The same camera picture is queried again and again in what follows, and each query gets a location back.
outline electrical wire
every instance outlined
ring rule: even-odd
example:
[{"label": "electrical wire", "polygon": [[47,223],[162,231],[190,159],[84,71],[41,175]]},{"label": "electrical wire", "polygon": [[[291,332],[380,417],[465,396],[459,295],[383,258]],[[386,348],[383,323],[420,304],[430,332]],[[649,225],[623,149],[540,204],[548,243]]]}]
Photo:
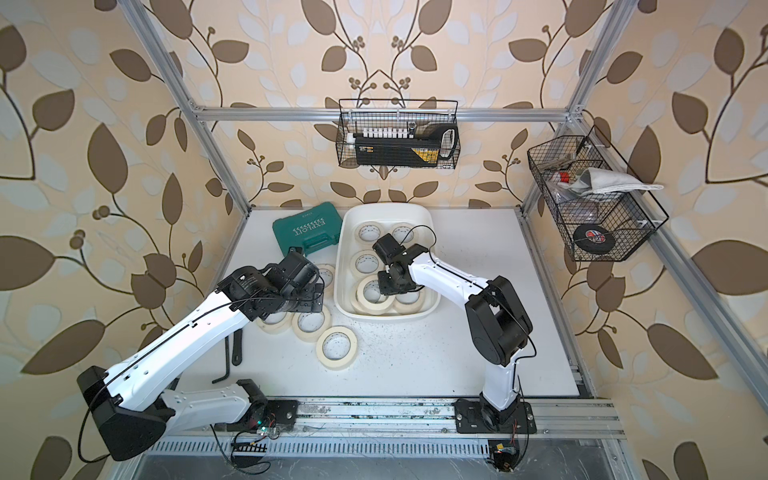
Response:
[{"label": "electrical wire", "polygon": [[[520,376],[518,376],[518,385],[520,386],[520,396],[522,397],[521,400],[521,406],[523,408],[523,415],[525,418],[528,417],[528,413],[525,411],[525,395],[523,394],[523,384],[520,383]],[[528,444],[531,442],[531,430],[528,427],[528,423],[526,422],[525,425],[525,448],[523,449],[523,452],[518,456],[518,461],[515,462],[515,464],[511,467],[512,470],[518,467],[523,461],[523,457],[525,457],[525,453],[528,451]]]},{"label": "electrical wire", "polygon": [[160,347],[162,347],[162,346],[163,346],[163,345],[164,345],[166,342],[168,342],[170,339],[174,338],[176,335],[178,335],[179,333],[183,332],[183,331],[184,331],[184,329],[186,329],[188,326],[190,326],[191,324],[195,323],[196,321],[198,321],[199,319],[203,318],[204,316],[208,315],[209,313],[215,312],[215,311],[216,311],[216,310],[218,310],[219,308],[223,308],[223,307],[225,307],[225,306],[229,306],[229,305],[232,305],[232,304],[235,304],[235,303],[245,303],[245,302],[248,302],[248,301],[250,301],[250,300],[269,300],[269,299],[270,299],[270,297],[255,297],[255,296],[252,296],[252,297],[248,297],[248,298],[246,298],[246,299],[234,300],[234,301],[232,301],[232,302],[224,303],[224,304],[222,304],[222,305],[219,305],[219,306],[217,306],[216,308],[213,308],[213,309],[211,309],[211,310],[208,310],[207,312],[205,312],[205,313],[203,313],[202,315],[198,316],[198,317],[197,317],[197,318],[195,318],[194,320],[191,320],[190,322],[188,322],[188,323],[186,323],[185,325],[183,325],[183,326],[182,326],[182,327],[181,327],[179,330],[177,330],[177,331],[175,331],[175,332],[171,333],[171,334],[168,336],[168,338],[166,338],[166,339],[164,339],[162,342],[158,343],[158,344],[157,344],[155,347],[153,347],[151,350],[149,350],[148,352],[146,352],[146,353],[145,353],[144,355],[142,355],[140,358],[138,358],[138,359],[136,359],[135,361],[133,361],[133,362],[132,362],[132,363],[131,363],[129,366],[125,367],[125,369],[123,369],[123,371],[122,371],[122,372],[120,372],[120,373],[118,373],[117,375],[113,376],[113,377],[112,377],[112,378],[111,378],[111,379],[110,379],[108,382],[106,382],[106,383],[104,384],[104,386],[102,386],[102,387],[101,387],[101,388],[98,390],[98,392],[96,392],[96,395],[94,395],[94,396],[93,396],[93,399],[91,399],[91,401],[88,403],[88,409],[85,411],[85,415],[83,416],[83,422],[82,422],[82,423],[81,423],[81,425],[80,425],[80,433],[78,434],[78,457],[79,457],[79,459],[81,460],[81,462],[83,462],[83,463],[99,463],[100,461],[102,461],[102,460],[104,460],[105,458],[107,458],[108,456],[110,456],[110,454],[108,453],[108,454],[102,455],[102,456],[100,456],[100,457],[97,457],[97,458],[95,458],[95,459],[93,459],[93,460],[88,460],[88,459],[87,459],[87,458],[85,458],[85,457],[83,456],[83,454],[82,454],[82,442],[83,442],[83,431],[85,430],[85,423],[88,421],[88,413],[90,413],[90,412],[91,412],[91,409],[93,408],[94,404],[96,403],[96,400],[99,398],[99,395],[101,395],[101,394],[102,394],[102,392],[103,392],[104,390],[106,390],[106,388],[107,388],[107,387],[109,387],[109,385],[110,385],[112,382],[114,382],[115,380],[119,379],[119,378],[120,378],[120,377],[121,377],[121,376],[122,376],[124,373],[126,373],[128,370],[130,370],[131,368],[133,368],[135,365],[137,365],[137,364],[138,364],[138,363],[139,363],[141,360],[143,360],[144,358],[146,358],[146,357],[147,357],[149,354],[151,354],[151,353],[152,353],[152,352],[154,352],[155,350],[157,350],[157,349],[159,349]]},{"label": "electrical wire", "polygon": [[[226,460],[226,461],[227,461],[227,463],[228,463],[228,464],[230,464],[230,467],[234,468],[234,469],[235,469],[235,470],[237,470],[238,472],[240,472],[240,473],[244,473],[245,475],[261,475],[261,474],[265,473],[267,470],[269,470],[269,469],[270,469],[270,467],[272,466],[272,463],[271,463],[271,462],[267,462],[267,461],[258,461],[257,463],[255,463],[255,464],[253,464],[253,465],[251,465],[251,466],[255,466],[255,465],[266,465],[266,468],[265,468],[264,470],[262,470],[262,471],[260,471],[260,472],[248,472],[247,470],[243,470],[242,468],[240,468],[240,467],[238,467],[237,465],[235,465],[235,463],[234,463],[234,461],[233,461],[233,460],[234,460],[234,458],[230,459],[230,457],[231,457],[231,456],[232,456],[232,454],[234,453],[234,447],[233,447],[233,451],[230,453],[230,457],[227,457],[227,454],[226,454],[226,453],[224,453],[224,449],[221,447],[221,443],[219,443],[219,436],[218,436],[218,435],[216,435],[216,429],[214,428],[214,426],[213,426],[213,425],[211,425],[211,426],[210,426],[210,430],[211,430],[211,431],[214,433],[214,439],[216,440],[216,446],[217,446],[217,447],[219,447],[219,452],[221,452],[221,456],[223,456],[223,457],[224,457],[224,460]],[[237,433],[237,434],[234,436],[234,439],[236,439],[236,438],[237,438],[237,436],[238,436],[239,434],[241,434],[241,433],[243,433],[243,432],[238,432],[238,433]]]}]

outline floral wallpaper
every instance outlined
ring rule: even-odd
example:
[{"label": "floral wallpaper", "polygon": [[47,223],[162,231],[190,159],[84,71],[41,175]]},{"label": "floral wallpaper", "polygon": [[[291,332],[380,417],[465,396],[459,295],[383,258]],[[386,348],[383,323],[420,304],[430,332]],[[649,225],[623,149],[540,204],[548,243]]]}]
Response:
[{"label": "floral wallpaper", "polygon": [[765,2],[658,2],[633,17],[585,114],[665,185],[672,233],[764,351],[766,37]]},{"label": "floral wallpaper", "polygon": [[[766,21],[765,2],[641,0],[585,110],[639,177],[665,186],[669,228],[764,349]],[[768,419],[650,246],[576,263],[543,203],[531,219],[646,476],[765,476]]]},{"label": "floral wallpaper", "polygon": [[[115,6],[0,2],[7,478],[108,470],[73,452],[86,410],[78,374],[184,318],[242,218],[208,194],[216,174]],[[83,449],[104,453],[92,422]]]},{"label": "floral wallpaper", "polygon": [[564,107],[606,0],[146,0],[198,104],[445,98]]},{"label": "floral wallpaper", "polygon": [[[470,123],[459,124],[459,136],[456,169],[350,169],[339,167],[334,124],[224,121],[214,132],[255,207],[409,201],[477,208],[522,203],[533,181],[525,151],[549,140],[552,132],[546,123]],[[211,194],[217,191],[214,185]]]}]

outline black wire basket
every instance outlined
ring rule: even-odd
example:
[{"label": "black wire basket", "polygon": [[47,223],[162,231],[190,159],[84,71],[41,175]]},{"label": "black wire basket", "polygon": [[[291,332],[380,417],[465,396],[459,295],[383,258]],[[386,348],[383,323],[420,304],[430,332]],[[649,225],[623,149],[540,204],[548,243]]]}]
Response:
[{"label": "black wire basket", "polygon": [[[604,135],[594,127],[584,135],[563,135],[528,150],[528,165],[566,249],[574,261],[621,262],[669,220],[664,207],[650,191],[585,194],[564,200],[557,182],[572,184],[588,167],[611,170],[604,154]],[[624,157],[627,173],[637,177]],[[657,211],[641,206],[640,198],[653,199]]]},{"label": "black wire basket", "polygon": [[457,109],[454,100],[341,99],[339,166],[456,168]]}]

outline black bracket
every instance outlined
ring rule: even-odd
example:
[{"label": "black bracket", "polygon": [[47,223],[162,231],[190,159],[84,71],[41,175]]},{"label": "black bracket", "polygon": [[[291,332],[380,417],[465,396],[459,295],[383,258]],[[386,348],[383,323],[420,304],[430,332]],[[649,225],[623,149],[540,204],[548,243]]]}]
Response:
[{"label": "black bracket", "polygon": [[456,414],[456,431],[458,433],[508,433],[534,434],[536,421],[533,417],[531,404],[516,400],[499,416],[504,416],[503,423],[495,422],[494,412],[489,411],[489,405],[480,400],[459,399],[453,404]]}]

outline tape roll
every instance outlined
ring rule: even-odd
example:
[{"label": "tape roll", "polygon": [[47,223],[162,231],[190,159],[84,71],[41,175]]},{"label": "tape roll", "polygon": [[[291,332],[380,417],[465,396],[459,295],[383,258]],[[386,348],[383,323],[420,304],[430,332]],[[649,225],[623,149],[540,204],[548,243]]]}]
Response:
[{"label": "tape roll", "polygon": [[293,315],[291,314],[291,312],[278,312],[278,313],[273,313],[272,315],[269,315],[266,319],[270,320],[271,319],[270,317],[273,317],[277,320],[274,323],[270,323],[270,322],[263,321],[259,317],[256,317],[254,322],[256,322],[256,324],[259,327],[261,327],[263,331],[274,335],[276,333],[280,333],[284,331],[290,326]]},{"label": "tape roll", "polygon": [[384,227],[376,222],[363,222],[355,229],[355,240],[363,245],[373,245],[386,232]]},{"label": "tape roll", "polygon": [[326,288],[323,290],[323,293],[326,295],[332,295],[333,294],[333,281],[336,279],[336,269],[333,268],[333,265],[328,265],[327,263],[320,263],[317,266],[317,269],[320,271],[320,276],[323,278],[323,281],[326,283]]},{"label": "tape roll", "polygon": [[[349,351],[341,358],[329,358],[324,350],[326,349],[326,342],[333,342],[334,335],[345,336],[349,339]],[[315,345],[315,353],[317,359],[329,370],[341,370],[349,366],[350,363],[355,361],[357,357],[357,336],[355,333],[346,328],[345,326],[332,326],[325,332],[323,332],[317,339]]]},{"label": "tape roll", "polygon": [[302,321],[307,320],[310,315],[318,315],[318,313],[295,312],[293,314],[291,326],[293,327],[293,332],[297,337],[299,337],[299,340],[303,340],[305,342],[315,342],[323,334],[323,332],[331,327],[331,312],[325,305],[323,305],[323,312],[321,314],[323,315],[323,323],[321,323],[317,329],[312,330],[311,332],[307,332],[301,328]]},{"label": "tape roll", "polygon": [[382,261],[376,255],[376,252],[373,250],[362,250],[353,255],[350,270],[355,277],[365,278],[381,270],[381,267]]},{"label": "tape roll", "polygon": [[[414,295],[418,295],[416,297],[416,300],[411,301],[412,297]],[[400,293],[399,295],[395,295],[395,311],[397,313],[402,313],[403,315],[409,315],[410,313],[417,313],[422,309],[422,306],[424,306],[424,298],[426,295],[424,294],[424,290],[420,290],[418,292],[408,292],[408,293]]]},{"label": "tape roll", "polygon": [[[368,300],[366,298],[366,293],[374,293],[374,295],[378,293],[379,300],[376,302]],[[366,278],[362,279],[360,284],[357,286],[356,294],[357,301],[362,309],[371,313],[372,315],[379,315],[384,313],[386,310],[389,310],[389,308],[395,302],[394,295],[383,296],[379,292],[379,277],[377,275],[367,276]]]},{"label": "tape roll", "polygon": [[390,233],[402,245],[410,245],[419,242],[419,230],[422,228],[413,228],[410,223],[398,223],[392,226]]}]

